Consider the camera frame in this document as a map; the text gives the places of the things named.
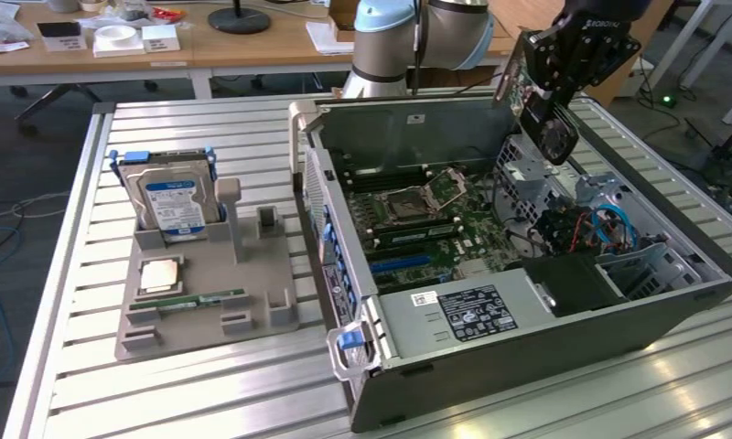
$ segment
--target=wooden desk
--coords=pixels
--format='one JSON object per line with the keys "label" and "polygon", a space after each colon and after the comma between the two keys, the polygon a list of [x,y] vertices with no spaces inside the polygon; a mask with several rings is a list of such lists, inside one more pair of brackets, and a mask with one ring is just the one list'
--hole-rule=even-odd
{"label": "wooden desk", "polygon": [[[522,33],[521,27],[529,27],[530,29],[549,28],[565,6],[565,0],[489,1],[499,22],[505,25],[505,28],[514,38],[518,38]],[[630,34],[642,43],[645,48],[651,41],[654,32],[659,27],[659,23],[662,22],[662,18],[665,17],[671,4],[673,0],[654,0],[643,18],[633,23]],[[615,95],[622,89],[622,85],[630,74],[630,68],[638,59],[637,56],[626,62],[622,68],[610,76],[609,80],[598,87],[590,87],[586,90],[605,106],[611,104]]]}
{"label": "wooden desk", "polygon": [[[310,4],[283,7],[321,17],[327,12]],[[96,59],[92,30],[87,30],[88,50],[48,52],[38,39],[31,42],[31,48],[0,54],[0,85],[188,78],[194,81],[195,97],[210,99],[212,76],[351,68],[353,56],[329,57],[315,50],[306,25],[314,20],[309,18],[267,10],[271,28],[260,34],[238,36],[208,25],[208,14],[223,5],[180,4],[179,8],[187,11],[186,21],[192,24],[192,28],[179,31],[182,51]],[[23,4],[18,20],[40,38],[38,22],[72,21],[94,15],[56,14],[46,5]],[[510,55],[514,45],[507,30],[499,26],[485,64],[495,65]]]}

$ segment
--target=metal grating table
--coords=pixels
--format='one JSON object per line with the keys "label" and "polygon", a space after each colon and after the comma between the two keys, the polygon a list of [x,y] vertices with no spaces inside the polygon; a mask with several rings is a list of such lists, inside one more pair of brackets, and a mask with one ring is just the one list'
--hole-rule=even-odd
{"label": "metal grating table", "polygon": [[[290,185],[287,109],[310,97],[323,95],[127,103],[94,116],[6,438],[355,436]],[[574,110],[732,255],[726,212],[607,112]],[[220,175],[242,179],[239,214],[274,204],[287,218],[302,329],[122,364],[135,212],[106,155],[207,145]],[[574,156],[590,172],[603,169],[589,145]],[[732,438],[732,297],[641,352],[358,437]]]}

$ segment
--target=computer case label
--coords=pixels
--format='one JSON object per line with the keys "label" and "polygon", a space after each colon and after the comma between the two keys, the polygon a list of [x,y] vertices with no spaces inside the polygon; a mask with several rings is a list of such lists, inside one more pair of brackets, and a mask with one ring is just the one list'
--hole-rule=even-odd
{"label": "computer case label", "polygon": [[441,294],[439,305],[459,341],[518,329],[518,324],[493,285]]}

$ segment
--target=black lamp base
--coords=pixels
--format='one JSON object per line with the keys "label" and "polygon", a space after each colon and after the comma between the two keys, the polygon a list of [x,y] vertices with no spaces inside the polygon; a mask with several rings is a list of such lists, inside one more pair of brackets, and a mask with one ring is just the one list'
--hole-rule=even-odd
{"label": "black lamp base", "polygon": [[208,24],[228,34],[256,34],[271,26],[271,17],[255,9],[242,8],[242,16],[236,9],[228,7],[208,15]]}

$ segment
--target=blue hard drive label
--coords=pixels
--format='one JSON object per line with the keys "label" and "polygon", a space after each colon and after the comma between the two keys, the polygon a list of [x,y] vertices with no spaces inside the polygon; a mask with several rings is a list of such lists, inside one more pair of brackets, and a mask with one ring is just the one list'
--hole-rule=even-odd
{"label": "blue hard drive label", "polygon": [[194,196],[198,187],[192,180],[150,183],[147,194],[158,227],[172,235],[190,235],[207,226],[204,212]]}
{"label": "blue hard drive label", "polygon": [[518,329],[509,307],[493,285],[441,294],[438,300],[459,341]]}

